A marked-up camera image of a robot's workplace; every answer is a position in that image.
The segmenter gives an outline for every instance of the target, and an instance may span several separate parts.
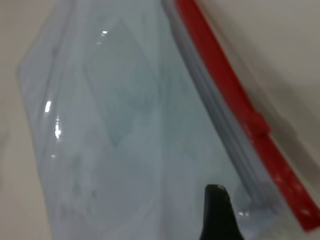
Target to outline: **red zipper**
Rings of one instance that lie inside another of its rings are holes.
[[[320,210],[274,142],[229,64],[195,0],[174,0],[191,39],[212,80],[241,124],[274,183],[305,231],[320,226]]]

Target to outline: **clear plastic bag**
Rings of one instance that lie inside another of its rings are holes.
[[[288,210],[188,41],[158,0],[58,5],[19,70],[55,239],[198,239],[207,184],[245,239]]]

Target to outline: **black object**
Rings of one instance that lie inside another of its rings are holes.
[[[227,190],[207,185],[204,197],[203,229],[200,240],[244,240]]]

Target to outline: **ziplock bag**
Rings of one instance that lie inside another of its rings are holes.
[[[64,0],[24,60],[55,239],[198,239],[207,184],[227,189],[245,239],[299,228],[178,35],[158,0]]]

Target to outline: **white surface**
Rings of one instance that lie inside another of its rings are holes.
[[[51,240],[17,67],[53,0],[0,0],[0,238]]]

